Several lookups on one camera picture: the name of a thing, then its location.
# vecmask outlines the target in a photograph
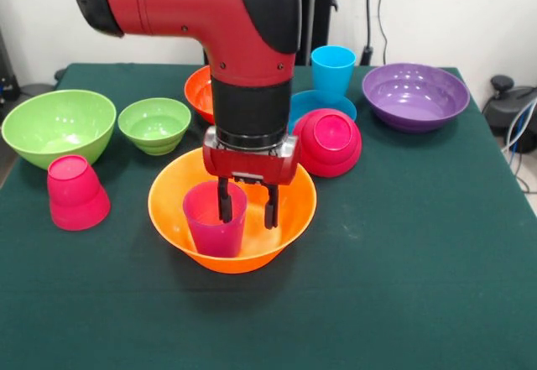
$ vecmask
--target large green bowl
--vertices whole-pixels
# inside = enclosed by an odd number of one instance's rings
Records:
[[[15,107],[3,122],[2,136],[41,169],[67,154],[79,154],[93,164],[107,147],[115,122],[116,108],[103,95],[52,91]]]
[[[146,154],[173,151],[190,125],[189,108],[174,99],[154,97],[135,102],[119,114],[117,125]]]

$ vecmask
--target blue cup on blue bowl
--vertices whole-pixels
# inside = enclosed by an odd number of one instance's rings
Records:
[[[351,83],[356,55],[340,45],[324,45],[311,53],[313,87],[343,95]]]
[[[293,133],[296,123],[303,116],[320,108],[333,108],[347,114],[351,120],[356,121],[356,106],[346,97],[328,91],[302,91],[291,97],[289,133]]]

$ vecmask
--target plastic cup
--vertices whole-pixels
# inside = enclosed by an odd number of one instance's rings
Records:
[[[355,62],[356,55],[346,47],[325,45],[315,49],[311,53],[314,88],[345,96]]]
[[[197,252],[219,258],[235,258],[241,251],[248,198],[237,185],[229,183],[232,220],[218,217],[218,182],[207,181],[192,188],[183,200],[183,211]]]
[[[110,200],[86,158],[68,155],[49,166],[47,177],[52,222],[68,231],[86,230],[110,212]]]

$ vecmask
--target orange bowl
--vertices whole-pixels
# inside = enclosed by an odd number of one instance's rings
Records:
[[[199,148],[180,156],[164,168],[149,191],[149,215],[160,235],[213,271],[242,274],[263,267],[304,232],[315,213],[315,186],[300,165],[291,184],[279,187],[279,225],[272,230],[264,226],[267,190],[261,185],[238,183],[248,196],[241,252],[235,258],[199,254],[192,241],[182,203],[192,187],[215,179],[206,172]]]
[[[203,119],[215,123],[212,111],[211,68],[209,65],[194,72],[185,83],[186,100]]]

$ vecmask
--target blue cup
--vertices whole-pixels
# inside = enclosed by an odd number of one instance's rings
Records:
[[[329,91],[338,95],[347,93],[351,82],[356,55],[339,45],[325,45],[311,53],[313,87],[317,91]]]

